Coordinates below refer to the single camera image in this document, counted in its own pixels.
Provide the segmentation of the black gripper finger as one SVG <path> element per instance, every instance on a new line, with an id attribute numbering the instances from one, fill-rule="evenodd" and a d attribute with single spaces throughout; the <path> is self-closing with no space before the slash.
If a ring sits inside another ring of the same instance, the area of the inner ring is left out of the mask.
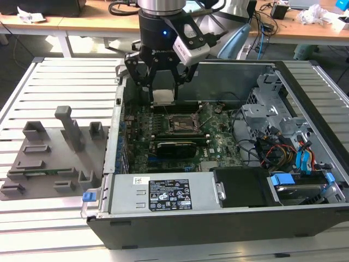
<path id="1" fill-rule="evenodd" d="M 198 63 L 185 67 L 184 71 L 180 74 L 177 70 L 177 65 L 179 65 L 179 63 L 169 61 L 169 69 L 174 79 L 173 101 L 170 102 L 170 105 L 174 105 L 178 99 L 179 86 L 186 82 L 191 82 L 198 67 Z"/>
<path id="2" fill-rule="evenodd" d="M 147 56 L 144 60 L 147 65 L 147 72 L 145 75 L 141 75 L 138 70 L 138 65 L 140 61 L 140 52 L 128 53 L 125 55 L 124 63 L 133 81 L 139 87 L 147 87 L 149 94 L 149 102 L 154 104 L 153 97 L 153 81 L 156 76 L 156 58 L 152 56 Z"/>

